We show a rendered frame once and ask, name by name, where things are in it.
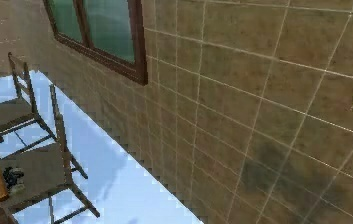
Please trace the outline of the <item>small black object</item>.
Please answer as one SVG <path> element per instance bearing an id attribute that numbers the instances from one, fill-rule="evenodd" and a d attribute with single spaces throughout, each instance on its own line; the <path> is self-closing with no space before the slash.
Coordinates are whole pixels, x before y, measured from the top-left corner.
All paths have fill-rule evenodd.
<path id="1" fill-rule="evenodd" d="M 3 171 L 3 178 L 10 195 L 16 194 L 25 189 L 24 171 L 20 167 L 7 167 Z"/>

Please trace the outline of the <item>brown wooden chair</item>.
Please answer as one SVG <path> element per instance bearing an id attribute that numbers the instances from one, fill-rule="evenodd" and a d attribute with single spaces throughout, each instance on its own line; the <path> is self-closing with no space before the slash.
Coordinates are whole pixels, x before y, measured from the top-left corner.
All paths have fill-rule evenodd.
<path id="1" fill-rule="evenodd" d="M 29 151 L 19 150 L 0 160 L 2 171 L 15 167 L 24 173 L 24 188 L 11 194 L 0 206 L 15 214 L 45 199 L 51 199 L 61 191 L 71 190 L 83 206 L 58 220 L 53 219 L 51 224 L 62 224 L 86 210 L 99 217 L 99 211 L 73 180 L 74 171 L 78 171 L 85 179 L 88 176 L 68 148 L 64 118 L 59 110 L 53 84 L 50 85 L 50 96 L 56 130 L 55 142 Z"/>
<path id="2" fill-rule="evenodd" d="M 0 142 L 4 141 L 4 135 L 15 133 L 32 124 L 38 124 L 47 132 L 46 136 L 33 143 L 25 144 L 23 148 L 17 150 L 16 154 L 19 154 L 48 139 L 55 140 L 56 136 L 39 114 L 28 64 L 11 52 L 8 53 L 8 61 L 16 98 L 0 103 Z"/>

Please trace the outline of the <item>brown framed window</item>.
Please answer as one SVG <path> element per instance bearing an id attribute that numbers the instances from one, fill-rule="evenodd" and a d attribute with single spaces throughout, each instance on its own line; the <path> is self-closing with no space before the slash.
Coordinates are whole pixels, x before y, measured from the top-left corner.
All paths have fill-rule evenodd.
<path id="1" fill-rule="evenodd" d="M 148 84 L 142 0 L 43 0 L 58 42 Z"/>

